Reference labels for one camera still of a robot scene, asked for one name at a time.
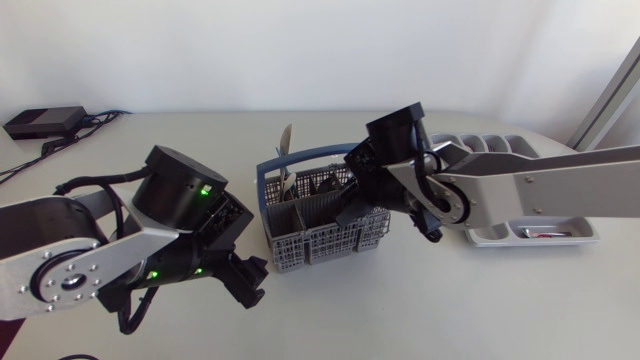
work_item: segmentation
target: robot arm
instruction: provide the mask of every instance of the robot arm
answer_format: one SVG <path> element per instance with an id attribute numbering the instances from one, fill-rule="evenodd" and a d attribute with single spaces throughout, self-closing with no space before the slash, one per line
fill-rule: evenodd
<path id="1" fill-rule="evenodd" d="M 369 138 L 345 157 L 357 182 L 344 192 L 339 223 L 380 205 L 410 214 L 438 241 L 441 225 L 467 230 L 523 216 L 640 217 L 634 182 L 640 147 L 543 159 L 471 153 L 450 142 L 430 149 L 423 116 L 417 103 L 367 124 Z"/>
<path id="2" fill-rule="evenodd" d="M 135 194 L 109 184 L 144 178 Z M 216 277 L 245 308 L 258 303 L 266 261 L 241 260 L 235 240 L 253 215 L 227 181 L 172 149 L 156 146 L 142 170 L 76 178 L 58 187 L 99 185 L 92 194 L 49 196 L 0 208 L 0 319 L 68 309 L 97 298 L 118 312 L 120 329 L 140 324 L 157 288 Z M 115 212 L 107 239 L 96 220 Z M 133 317 L 131 292 L 148 288 Z"/>

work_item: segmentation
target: white wall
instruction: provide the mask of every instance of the white wall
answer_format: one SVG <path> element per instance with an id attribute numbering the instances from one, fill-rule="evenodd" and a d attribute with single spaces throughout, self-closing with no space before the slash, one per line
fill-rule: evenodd
<path id="1" fill-rule="evenodd" d="M 636 0 L 3 0 L 0 122 L 90 111 L 480 113 L 573 133 L 640 34 Z"/>

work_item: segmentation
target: metal frame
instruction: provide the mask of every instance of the metal frame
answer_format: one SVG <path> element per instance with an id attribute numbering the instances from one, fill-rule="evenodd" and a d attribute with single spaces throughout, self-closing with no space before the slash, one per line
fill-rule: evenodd
<path id="1" fill-rule="evenodd" d="M 640 38 L 593 105 L 567 146 L 589 151 L 602 141 L 627 106 L 640 94 Z"/>

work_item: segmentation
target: power cord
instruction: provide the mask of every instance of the power cord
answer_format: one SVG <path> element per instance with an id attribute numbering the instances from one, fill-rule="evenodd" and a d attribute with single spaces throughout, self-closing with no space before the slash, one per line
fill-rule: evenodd
<path id="1" fill-rule="evenodd" d="M 73 137 L 68 137 L 68 138 L 64 138 L 64 139 L 59 139 L 59 140 L 53 140 L 53 141 L 49 141 L 46 142 L 42 145 L 42 151 L 40 153 L 40 157 L 35 158 L 31 161 L 28 161 L 24 164 L 18 165 L 18 166 L 14 166 L 11 169 L 8 170 L 4 170 L 2 172 L 0 172 L 0 176 L 4 176 L 2 179 L 0 179 L 0 185 L 4 184 L 5 182 L 9 181 L 9 179 L 11 179 L 12 177 L 16 176 L 17 174 L 19 174 L 20 172 L 30 168 L 31 166 L 39 163 L 40 161 L 48 158 L 49 156 L 62 151 L 68 147 L 70 147 L 71 145 L 79 142 L 80 140 L 86 139 L 89 136 L 93 135 L 96 131 L 98 131 L 98 129 L 100 129 L 101 127 L 103 127 L 104 125 L 112 122 L 113 120 L 115 120 L 118 116 L 122 115 L 122 114 L 131 114 L 128 111 L 124 111 L 124 110 L 109 110 L 109 111 L 104 111 L 101 112 L 99 114 L 96 115 L 87 115 L 82 119 L 82 127 L 83 128 L 91 128 L 91 130 L 89 130 L 87 133 L 82 134 L 82 135 L 76 135 Z"/>

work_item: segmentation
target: black device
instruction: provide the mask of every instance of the black device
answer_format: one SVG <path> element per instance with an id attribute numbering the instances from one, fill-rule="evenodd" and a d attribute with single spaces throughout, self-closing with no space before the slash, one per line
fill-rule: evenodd
<path id="1" fill-rule="evenodd" d="M 3 128 L 14 140 L 49 136 L 72 137 L 82 128 L 87 112 L 82 106 L 29 109 L 9 120 Z"/>

